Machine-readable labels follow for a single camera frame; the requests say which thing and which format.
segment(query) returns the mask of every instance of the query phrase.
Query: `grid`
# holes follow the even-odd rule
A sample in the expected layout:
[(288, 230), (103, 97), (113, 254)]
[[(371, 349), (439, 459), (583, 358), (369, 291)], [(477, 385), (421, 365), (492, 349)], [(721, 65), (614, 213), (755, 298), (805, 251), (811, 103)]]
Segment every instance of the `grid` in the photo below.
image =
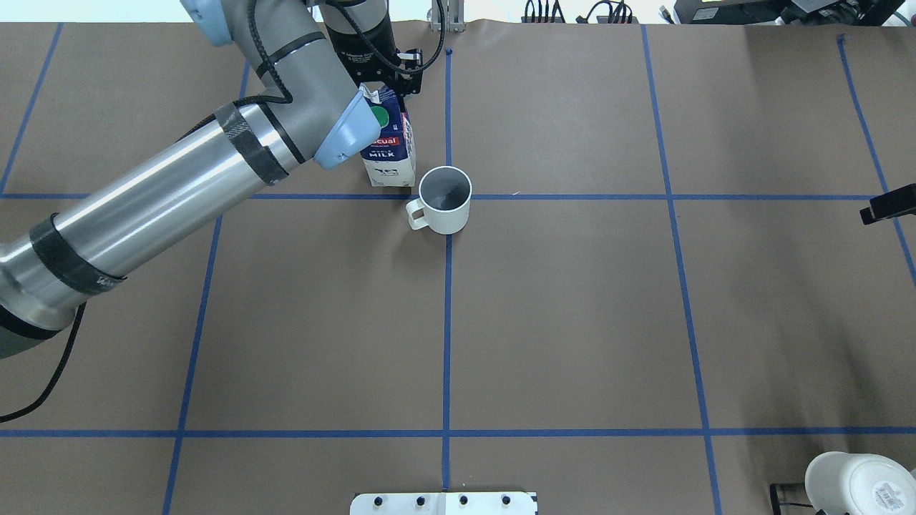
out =
[[(54, 36), (50, 43), (47, 56), (43, 62), (40, 75), (35, 84), (34, 91), (30, 97), (27, 110), (23, 116), (22, 123), (16, 133), (16, 140), (10, 152), (9, 159), (5, 165), (4, 175), (0, 180), (0, 198), (3, 199), (79, 199), (85, 194), (72, 193), (6, 193), (4, 192), (10, 173), (16, 160), (16, 154), (23, 137), (27, 132), (27, 125), (31, 117), (33, 108), (38, 99), (38, 95), (47, 74), (49, 65), (54, 55), (60, 39), (63, 24), (58, 24)], [(662, 131), (662, 113), (659, 108), (659, 101), (656, 93), (655, 79), (653, 76), (652, 59), (649, 45), (649, 35), (645, 27), (641, 28), (641, 37), (643, 43), (643, 52), (645, 57), (646, 74), (649, 81), (649, 96), (652, 105), (655, 133), (658, 144), (660, 159), (660, 170), (664, 181), (664, 194), (477, 194), (474, 196), (476, 201), (484, 202), (524, 202), (524, 201), (664, 201), (667, 205), (668, 215), (671, 224), (671, 242), (674, 251), (679, 284), (682, 296), (682, 307), (684, 311), (684, 323), (687, 329), (687, 335), (690, 343), (692, 357), (693, 377), (698, 399), (697, 409), (700, 414), (700, 428), (645, 428), (645, 429), (529, 429), (529, 430), (458, 430), (452, 428), (451, 422), (451, 379), (452, 379), (452, 285), (453, 285), (453, 238), (445, 237), (445, 282), (443, 285), (443, 310), (444, 319), (442, 321), (442, 429), (441, 430), (353, 430), (353, 431), (196, 431), (187, 430), (186, 421), (191, 401), (191, 392), (194, 380), (194, 373), (197, 365), (197, 356), (200, 348), (204, 320), (206, 317), (207, 305), (210, 299), (210, 286), (213, 278), (213, 267), (216, 261), (217, 248), (219, 246), (220, 234), (223, 227), (222, 217), (218, 218), (210, 244), (210, 253), (208, 256), (205, 278), (201, 294), (200, 307), (197, 316), (197, 323), (191, 348), (191, 359), (188, 364), (187, 377), (183, 390), (182, 403), (180, 408), (180, 417), (177, 427), (174, 431), (121, 431), (121, 430), (3, 430), (0, 429), (0, 437), (35, 437), (35, 438), (58, 438), (58, 437), (83, 437), (83, 438), (163, 438), (174, 440), (174, 450), (172, 453), (171, 465), (169, 469), (169, 483), (166, 489), (166, 496), (163, 501), (163, 513), (169, 513), (171, 507), (172, 495), (178, 475), (180, 464), (181, 447), (185, 438), (432, 438), (442, 441), (442, 487), (448, 489), (452, 486), (450, 478), (451, 462), (451, 439), (452, 438), (469, 438), (469, 437), (661, 437), (661, 436), (691, 436), (703, 437), (706, 462), (709, 473), (709, 485), (714, 502), (714, 512), (720, 515), (722, 503), (719, 495), (718, 478), (715, 467), (715, 456), (713, 449), (714, 436), (749, 436), (749, 435), (804, 435), (804, 434), (915, 434), (916, 426), (874, 426), (874, 427), (777, 427), (777, 428), (727, 428), (712, 427), (709, 422), (708, 410), (706, 406), (706, 397), (703, 386), (702, 360), (697, 350), (696, 335), (693, 327), (693, 317), (691, 308), (691, 295), (689, 291), (689, 281), (684, 266), (682, 255), (682, 243), (680, 230), (676, 214), (676, 202), (681, 201), (866, 201), (871, 195), (831, 195), (831, 194), (678, 194), (672, 190), (671, 177), (669, 174), (668, 157), (665, 149), (665, 140)], [(850, 99), (856, 110), (858, 120), (861, 125), (862, 135), (867, 143), (870, 157), (874, 163), (875, 172), (881, 185), (881, 189), (887, 192), (889, 187), (884, 177), (883, 170), (878, 159), (878, 153), (875, 149), (871, 133), (868, 129), (866, 116), (859, 103), (856, 87), (853, 80), (853, 74), (850, 64), (846, 57), (845, 38), (837, 39), (838, 57), (843, 65), (845, 78), (847, 81)], [(453, 55), (452, 49), (447, 49), (444, 56), (444, 73), (445, 73), (445, 162), (452, 164), (452, 79), (453, 79)], [(242, 74), (242, 81), (239, 95), (243, 95), (247, 87), (249, 69), (245, 66)], [(324, 200), (324, 201), (348, 201), (348, 200), (380, 200), (380, 201), (403, 201), (412, 198), (410, 195), (400, 194), (328, 194), (328, 193), (259, 193), (253, 196), (255, 200)], [(916, 267), (907, 239), (903, 233), (900, 221), (893, 221), (898, 240), (900, 241), (900, 250), (905, 258), (911, 278), (916, 285)]]

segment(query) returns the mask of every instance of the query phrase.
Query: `barcode sticker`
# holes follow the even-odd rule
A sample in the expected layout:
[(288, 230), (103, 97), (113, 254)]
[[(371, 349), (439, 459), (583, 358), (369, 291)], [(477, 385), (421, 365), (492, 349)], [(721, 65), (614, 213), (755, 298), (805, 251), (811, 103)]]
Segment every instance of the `barcode sticker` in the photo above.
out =
[(706, 7), (705, 9), (697, 9), (697, 11), (693, 13), (693, 21), (701, 19), (713, 19), (715, 17), (715, 13), (717, 12), (719, 12), (718, 7)]
[(872, 487), (872, 492), (875, 494), (875, 502), (888, 513), (896, 513), (907, 506), (903, 491), (890, 481), (878, 481)]

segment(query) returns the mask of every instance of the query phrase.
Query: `red label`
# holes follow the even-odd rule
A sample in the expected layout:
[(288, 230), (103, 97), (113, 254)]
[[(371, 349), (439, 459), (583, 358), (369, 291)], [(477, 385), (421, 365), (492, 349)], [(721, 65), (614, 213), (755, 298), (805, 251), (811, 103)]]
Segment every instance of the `red label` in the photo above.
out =
[(376, 140), (375, 143), (373, 143), (373, 145), (385, 145), (385, 146), (400, 145), (400, 138), (397, 136), (380, 137), (379, 139)]

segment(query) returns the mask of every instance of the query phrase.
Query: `black cable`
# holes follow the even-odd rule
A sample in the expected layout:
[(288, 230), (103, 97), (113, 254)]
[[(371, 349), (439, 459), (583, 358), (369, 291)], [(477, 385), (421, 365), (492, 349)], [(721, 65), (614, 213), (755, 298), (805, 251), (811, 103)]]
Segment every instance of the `black cable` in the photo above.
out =
[(560, 7), (560, 0), (553, 2), (553, 12), (551, 13), (551, 22), (557, 23), (557, 13), (560, 13), (560, 23), (566, 23), (566, 18), (563, 16), (563, 9)]
[[(629, 12), (629, 21), (627, 19), (627, 11)], [(607, 19), (607, 23), (631, 23), (633, 17), (633, 9), (625, 2), (625, 0), (620, 0), (620, 3), (617, 4), (617, 8), (614, 9), (611, 17)]]
[(903, 25), (905, 25), (905, 26), (907, 26), (907, 27), (912, 27), (912, 26), (913, 26), (913, 22), (909, 21), (909, 20), (907, 19), (907, 17), (904, 16), (904, 15), (902, 15), (901, 13), (898, 13), (898, 12), (895, 11), (895, 12), (894, 12), (894, 16), (896, 16), (897, 18), (899, 18), (900, 21), (903, 22)]
[(274, 104), (290, 104), (292, 102), (292, 94), (289, 93), (289, 90), (286, 89), (286, 85), (283, 84), (283, 80), (280, 79), (280, 74), (277, 73), (277, 68), (274, 66), (273, 61), (270, 60), (270, 56), (267, 55), (267, 50), (264, 49), (264, 42), (261, 41), (261, 35), (257, 31), (257, 22), (255, 21), (255, 7), (257, 5), (257, 0), (248, 0), (248, 30), (251, 32), (251, 39), (255, 42), (255, 49), (257, 49), (257, 56), (261, 58), (261, 62), (267, 63), (267, 73), (270, 73), (270, 78), (274, 80), (274, 84), (277, 85), (277, 89), (283, 94), (282, 97), (278, 96), (266, 96), (266, 95), (252, 95), (247, 96), (241, 100), (235, 101), (235, 106), (254, 104), (257, 102), (272, 102)]
[(616, 2), (613, 2), (612, 0), (598, 0), (598, 2), (595, 5), (592, 5), (592, 8), (588, 10), (588, 14), (585, 15), (585, 17), (579, 16), (576, 21), (579, 23), (588, 23), (588, 18), (592, 17), (592, 13), (599, 5), (607, 5), (607, 22), (610, 23), (611, 17), (614, 15), (614, 4), (616, 4)]
[(659, 16), (661, 16), (661, 19), (667, 21), (670, 24), (674, 23), (674, 18), (672, 18), (671, 13), (668, 12), (668, 7), (665, 7), (664, 5), (659, 6)]
[(347, 23), (350, 24), (350, 27), (356, 31), (356, 35), (359, 36), (361, 40), (363, 40), (363, 44), (372, 50), (372, 53), (375, 54), (378, 60), (382, 61), (382, 64), (388, 66), (391, 70), (394, 70), (402, 75), (416, 75), (417, 73), (426, 71), (426, 69), (432, 66), (433, 62), (439, 58), (439, 54), (442, 53), (442, 47), (445, 45), (445, 8), (442, 7), (442, 0), (436, 0), (436, 6), (439, 7), (439, 47), (436, 48), (436, 51), (432, 54), (432, 57), (429, 61), (426, 62), (426, 64), (423, 64), (422, 66), (412, 70), (401, 68), (397, 64), (388, 60), (384, 55), (382, 55), (382, 52), (380, 52), (378, 48), (372, 44), (372, 41), (369, 41), (369, 38), (365, 36), (365, 32), (363, 32), (363, 30), (358, 25), (356, 25), (356, 20), (350, 16), (350, 13), (346, 12), (346, 9), (340, 5), (337, 0), (325, 0), (324, 3), (337, 9), (343, 18), (346, 19)]
[[(257, 6), (257, 0), (248, 0), (248, 31), (251, 33), (251, 39), (255, 42), (255, 49), (257, 49), (257, 55), (261, 58), (261, 62), (267, 63), (267, 72), (270, 73), (270, 78), (273, 79), (274, 84), (277, 85), (277, 88), (283, 93), (282, 97), (279, 96), (267, 96), (263, 94), (253, 94), (245, 98), (240, 98), (236, 101), (233, 101), (235, 107), (242, 107), (243, 105), (259, 104), (261, 102), (271, 102), (274, 104), (289, 104), (292, 102), (292, 93), (286, 88), (286, 85), (283, 83), (283, 80), (280, 79), (280, 75), (277, 72), (277, 68), (274, 66), (273, 61), (270, 60), (270, 56), (267, 55), (267, 51), (264, 49), (264, 42), (261, 41), (261, 34), (257, 30), (257, 22), (255, 21), (255, 10)], [(216, 119), (216, 115), (210, 114), (206, 118), (203, 118), (200, 122), (197, 123), (194, 127), (191, 128), (188, 132), (184, 133), (183, 136), (178, 138), (178, 141), (181, 141), (185, 137), (188, 137), (193, 132), (197, 131), (203, 126), (206, 126), (210, 122)]]
[(35, 411), (42, 404), (45, 403), (45, 400), (48, 399), (48, 396), (51, 394), (51, 391), (54, 389), (54, 386), (57, 385), (58, 379), (60, 379), (60, 374), (63, 373), (64, 367), (67, 366), (67, 360), (70, 359), (70, 352), (73, 350), (73, 342), (76, 341), (76, 334), (80, 331), (80, 323), (82, 322), (82, 314), (86, 311), (86, 303), (80, 304), (80, 308), (76, 310), (76, 318), (73, 319), (73, 326), (70, 328), (70, 337), (67, 338), (67, 345), (63, 348), (63, 356), (60, 357), (60, 362), (58, 367), (54, 370), (54, 375), (51, 376), (51, 381), (48, 382), (48, 386), (45, 387), (45, 390), (41, 392), (41, 395), (35, 399), (35, 402), (32, 402), (25, 408), (19, 411), (13, 411), (8, 415), (0, 416), (0, 423), (13, 421), (19, 417), (24, 417)]

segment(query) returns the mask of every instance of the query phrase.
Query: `milk carton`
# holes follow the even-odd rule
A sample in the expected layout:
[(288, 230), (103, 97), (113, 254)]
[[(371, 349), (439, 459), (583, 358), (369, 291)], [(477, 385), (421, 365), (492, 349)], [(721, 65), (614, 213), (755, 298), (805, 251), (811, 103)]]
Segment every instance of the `milk carton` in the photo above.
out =
[(365, 100), (382, 127), (378, 140), (360, 154), (373, 186), (413, 186), (417, 176), (417, 154), (410, 117), (387, 86), (370, 92), (360, 86)]

